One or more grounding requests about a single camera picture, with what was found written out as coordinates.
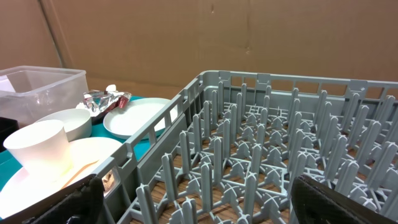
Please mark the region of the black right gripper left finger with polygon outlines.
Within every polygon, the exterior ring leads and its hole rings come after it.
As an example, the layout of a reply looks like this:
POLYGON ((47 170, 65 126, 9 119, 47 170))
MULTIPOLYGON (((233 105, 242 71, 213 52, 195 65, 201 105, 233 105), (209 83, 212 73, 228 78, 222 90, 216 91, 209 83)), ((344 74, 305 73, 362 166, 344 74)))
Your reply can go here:
POLYGON ((90 174, 74 184, 1 220, 1 224, 96 223, 104 203, 101 177, 90 174))

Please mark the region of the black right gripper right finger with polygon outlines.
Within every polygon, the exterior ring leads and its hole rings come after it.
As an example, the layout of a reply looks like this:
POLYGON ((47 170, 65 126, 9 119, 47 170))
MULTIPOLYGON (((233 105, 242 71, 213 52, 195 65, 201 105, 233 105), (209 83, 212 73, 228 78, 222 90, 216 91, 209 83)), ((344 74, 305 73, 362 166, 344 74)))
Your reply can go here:
POLYGON ((293 210, 300 224, 388 224, 395 222, 307 175, 300 175, 294 179, 291 196, 293 210))

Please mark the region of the brown food scrap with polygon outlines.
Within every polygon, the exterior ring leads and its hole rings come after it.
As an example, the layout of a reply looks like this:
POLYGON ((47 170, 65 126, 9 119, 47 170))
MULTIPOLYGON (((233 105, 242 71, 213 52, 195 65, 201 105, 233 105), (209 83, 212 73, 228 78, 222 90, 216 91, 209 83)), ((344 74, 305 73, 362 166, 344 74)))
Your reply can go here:
POLYGON ((102 178, 102 182, 104 186, 104 191, 109 192, 112 189, 115 182, 114 175, 111 170, 102 178))

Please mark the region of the large pinkish white plate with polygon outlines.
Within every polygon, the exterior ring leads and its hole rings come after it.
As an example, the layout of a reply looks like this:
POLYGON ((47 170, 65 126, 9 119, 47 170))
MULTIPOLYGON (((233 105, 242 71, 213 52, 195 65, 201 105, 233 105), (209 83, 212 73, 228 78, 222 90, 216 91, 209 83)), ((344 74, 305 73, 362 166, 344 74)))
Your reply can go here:
MULTIPOLYGON (((70 143, 72 168, 76 164, 86 164, 96 160, 99 166, 121 146, 121 142, 105 137, 72 141, 70 143)), ((10 217, 61 190, 58 181, 62 176, 56 180, 45 180, 29 175, 24 168, 19 169, 1 190, 1 218, 10 217)))

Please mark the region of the white paper cup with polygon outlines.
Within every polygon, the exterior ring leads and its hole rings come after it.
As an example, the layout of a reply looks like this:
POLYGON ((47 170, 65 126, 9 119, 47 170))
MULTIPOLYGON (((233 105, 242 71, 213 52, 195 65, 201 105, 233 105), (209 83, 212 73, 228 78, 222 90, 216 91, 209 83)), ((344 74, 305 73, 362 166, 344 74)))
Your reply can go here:
POLYGON ((56 180, 72 168, 70 144, 60 120, 28 125, 8 136, 3 146, 29 175, 56 180))

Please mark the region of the grey bowl of rice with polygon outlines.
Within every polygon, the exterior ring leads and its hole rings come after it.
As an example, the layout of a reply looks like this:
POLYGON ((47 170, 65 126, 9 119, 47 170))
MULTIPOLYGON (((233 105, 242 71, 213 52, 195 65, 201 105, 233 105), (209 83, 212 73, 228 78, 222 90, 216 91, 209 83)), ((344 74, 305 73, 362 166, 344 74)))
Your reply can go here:
POLYGON ((37 120, 37 122, 51 119, 63 122, 69 142, 91 136, 91 115, 90 112, 85 109, 72 108, 58 111, 37 120))

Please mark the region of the yellow plastic spoon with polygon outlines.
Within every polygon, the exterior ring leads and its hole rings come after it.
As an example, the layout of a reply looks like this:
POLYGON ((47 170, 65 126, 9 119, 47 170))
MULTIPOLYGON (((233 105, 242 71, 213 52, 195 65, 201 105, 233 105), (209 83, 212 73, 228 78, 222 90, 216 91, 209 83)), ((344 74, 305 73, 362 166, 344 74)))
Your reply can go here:
POLYGON ((90 161, 86 164, 76 164, 72 169, 70 169, 65 175, 63 175, 58 184, 60 189, 64 189, 70 184, 90 175, 98 166, 98 160, 90 161))

